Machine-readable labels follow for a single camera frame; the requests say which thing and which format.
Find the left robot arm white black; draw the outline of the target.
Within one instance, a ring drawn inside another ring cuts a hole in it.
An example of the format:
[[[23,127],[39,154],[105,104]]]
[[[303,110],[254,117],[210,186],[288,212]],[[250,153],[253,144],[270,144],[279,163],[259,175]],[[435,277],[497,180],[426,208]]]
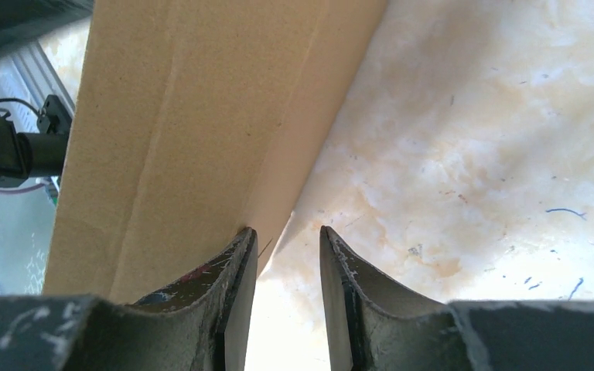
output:
[[[39,38],[90,17],[92,1],[0,1],[0,60],[40,53]],[[0,192],[17,193],[31,178],[59,177],[75,106],[61,87],[41,106],[0,98]]]

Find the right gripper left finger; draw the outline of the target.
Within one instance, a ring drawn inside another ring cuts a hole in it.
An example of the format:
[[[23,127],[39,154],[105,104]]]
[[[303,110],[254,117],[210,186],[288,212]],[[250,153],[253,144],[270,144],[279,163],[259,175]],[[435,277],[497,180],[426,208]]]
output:
[[[242,370],[258,235],[135,303],[0,296],[0,370]]]

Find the brown cardboard box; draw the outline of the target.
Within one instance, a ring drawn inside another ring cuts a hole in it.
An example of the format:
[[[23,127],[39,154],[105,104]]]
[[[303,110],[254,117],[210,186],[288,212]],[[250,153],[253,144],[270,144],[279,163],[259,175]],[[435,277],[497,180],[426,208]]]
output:
[[[254,228],[266,263],[384,1],[98,1],[43,293],[132,302]]]

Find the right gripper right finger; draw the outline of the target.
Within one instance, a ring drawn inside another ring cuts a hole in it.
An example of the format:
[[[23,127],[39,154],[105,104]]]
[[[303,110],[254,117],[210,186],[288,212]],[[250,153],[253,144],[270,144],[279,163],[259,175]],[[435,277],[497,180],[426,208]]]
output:
[[[319,235],[334,370],[594,370],[594,301],[435,301]]]

